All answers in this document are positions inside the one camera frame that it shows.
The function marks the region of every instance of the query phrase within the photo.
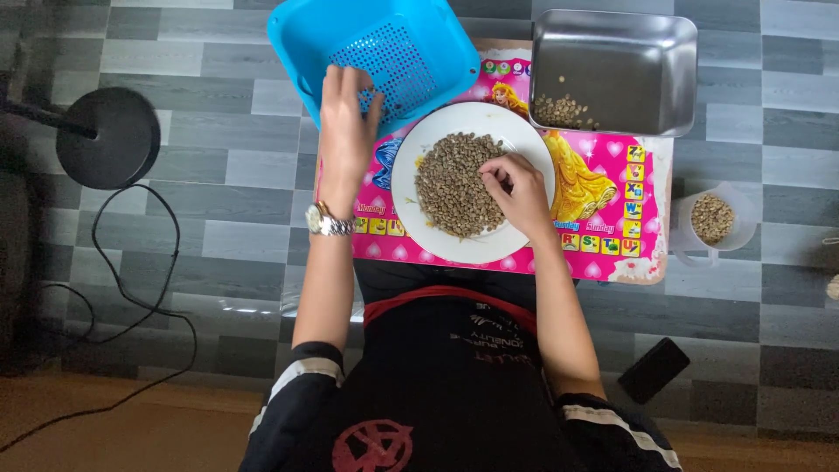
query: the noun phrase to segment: pink placemat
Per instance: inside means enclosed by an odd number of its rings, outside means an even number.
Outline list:
[[[472,88],[452,102],[493,102],[527,118],[530,61],[484,60]],[[489,264],[464,265],[444,260],[421,248],[407,234],[393,207],[390,171],[402,138],[412,123],[379,140],[356,201],[358,229],[353,255],[364,259],[448,265],[485,270],[534,273],[534,256],[524,247]],[[565,249],[571,275],[598,281],[610,275],[658,279],[654,256],[659,205],[654,193],[653,153],[634,137],[569,131],[540,131],[551,150],[557,198],[551,214]],[[591,205],[597,209],[591,213]]]

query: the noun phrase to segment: black lamp base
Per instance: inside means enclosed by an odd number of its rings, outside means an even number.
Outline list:
[[[143,178],[157,160],[160,124],[151,103],[127,88],[102,88],[70,106],[64,120],[96,130],[88,139],[58,130],[55,152],[83,186],[117,190]]]

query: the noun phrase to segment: sleeve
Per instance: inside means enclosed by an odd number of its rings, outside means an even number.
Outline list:
[[[341,387],[343,358],[335,346],[303,343],[291,354],[291,365],[274,382],[253,419],[239,472],[279,469],[300,435]]]
[[[565,394],[554,412],[571,447],[591,470],[682,470],[659,429],[640,412],[588,394]]]

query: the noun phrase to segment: white plate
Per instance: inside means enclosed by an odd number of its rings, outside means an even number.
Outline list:
[[[416,160],[425,155],[434,143],[447,134],[489,134],[493,141],[501,139],[504,147],[526,157],[545,176],[548,204],[554,201],[554,165],[550,152],[539,133],[514,112],[498,105],[463,102],[442,108],[417,123],[407,136],[393,162],[391,192],[396,213],[411,238],[437,257],[462,264],[484,264],[505,258],[528,243],[527,238],[505,221],[494,231],[462,241],[426,224],[428,218],[420,211],[414,177]]]

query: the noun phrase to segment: hand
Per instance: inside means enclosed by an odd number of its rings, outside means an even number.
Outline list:
[[[545,177],[521,154],[509,153],[485,162],[478,172],[487,191],[501,207],[504,216],[533,244],[546,238],[556,238],[550,221]],[[507,182],[513,190],[501,186]]]
[[[354,67],[326,67],[320,104],[320,158],[323,176],[320,199],[333,216],[352,217],[352,204],[370,166],[384,95],[377,93],[367,118],[362,117],[358,93],[373,84],[365,71]]]

